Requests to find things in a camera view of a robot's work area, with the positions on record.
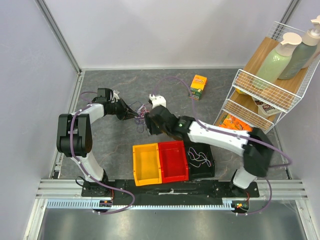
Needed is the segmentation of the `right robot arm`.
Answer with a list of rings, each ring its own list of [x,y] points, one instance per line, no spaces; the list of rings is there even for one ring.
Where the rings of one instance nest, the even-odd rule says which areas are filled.
[[[259,128],[246,131],[218,127],[190,116],[177,117],[161,105],[146,113],[144,120],[152,135],[167,134],[174,140],[207,144],[242,157],[243,166],[236,170],[229,184],[229,191],[235,197],[242,196],[256,179],[267,176],[274,150]]]

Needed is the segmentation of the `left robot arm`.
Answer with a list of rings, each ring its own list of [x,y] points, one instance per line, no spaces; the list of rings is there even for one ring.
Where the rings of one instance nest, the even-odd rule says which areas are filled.
[[[110,185],[106,171],[98,164],[92,152],[91,125],[107,115],[116,116],[120,121],[134,119],[139,115],[115,90],[98,88],[95,94],[84,108],[59,115],[56,148],[76,163],[86,181],[94,182],[92,191],[99,197],[104,197],[109,193]]]

